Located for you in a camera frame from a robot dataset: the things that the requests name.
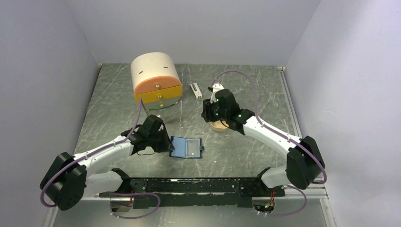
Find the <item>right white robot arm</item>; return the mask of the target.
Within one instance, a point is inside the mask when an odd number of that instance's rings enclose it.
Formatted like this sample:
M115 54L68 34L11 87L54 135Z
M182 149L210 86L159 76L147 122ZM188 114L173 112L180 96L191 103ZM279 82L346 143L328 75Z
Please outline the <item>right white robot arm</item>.
M203 100L201 114L205 122L224 121L229 129L264 143L286 160L280 167L267 168L259 173L260 180L255 183L259 195L266 196L274 187L286 184L304 190L316 182L325 164L312 137L300 138L268 124L253 111L240 108L234 94L219 84L208 89L212 95Z

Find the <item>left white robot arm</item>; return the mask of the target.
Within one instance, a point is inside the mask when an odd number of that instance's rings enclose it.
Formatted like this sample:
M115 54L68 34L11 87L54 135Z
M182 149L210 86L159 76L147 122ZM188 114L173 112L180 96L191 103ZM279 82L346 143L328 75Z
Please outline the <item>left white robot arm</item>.
M68 210L83 197L95 194L126 196L133 189L131 178L124 171L119 168L101 174L97 171L147 147L156 153L174 149L164 121L152 114L142 124L135 124L102 146L75 155L60 153L40 183L40 202L49 208Z

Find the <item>beige oval tray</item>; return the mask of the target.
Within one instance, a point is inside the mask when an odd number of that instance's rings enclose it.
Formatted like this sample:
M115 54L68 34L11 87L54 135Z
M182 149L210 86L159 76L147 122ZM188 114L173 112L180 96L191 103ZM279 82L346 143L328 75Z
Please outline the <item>beige oval tray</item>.
M225 132L228 130L228 127L225 126L221 121L211 122L210 125L214 131Z

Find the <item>blue leather card holder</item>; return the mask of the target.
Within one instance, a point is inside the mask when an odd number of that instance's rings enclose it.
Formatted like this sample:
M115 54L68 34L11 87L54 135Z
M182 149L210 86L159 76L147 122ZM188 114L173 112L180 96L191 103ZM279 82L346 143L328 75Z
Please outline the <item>blue leather card holder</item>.
M185 159L198 159L202 158L203 156L203 151L204 151L204 146L202 143L202 138L200 139L200 156L199 157L188 157L187 156L187 140L190 138L183 138L183 137L177 137L177 136L172 136L172 144L174 146L174 150L169 152L170 157L175 157L175 158L185 158Z

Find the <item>grey VIP credit card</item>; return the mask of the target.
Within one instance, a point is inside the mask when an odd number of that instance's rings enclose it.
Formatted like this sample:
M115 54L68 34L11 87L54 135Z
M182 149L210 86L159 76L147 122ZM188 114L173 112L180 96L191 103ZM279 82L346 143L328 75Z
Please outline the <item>grey VIP credit card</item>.
M188 139L187 140L187 156L188 157L199 157L200 156L200 139Z

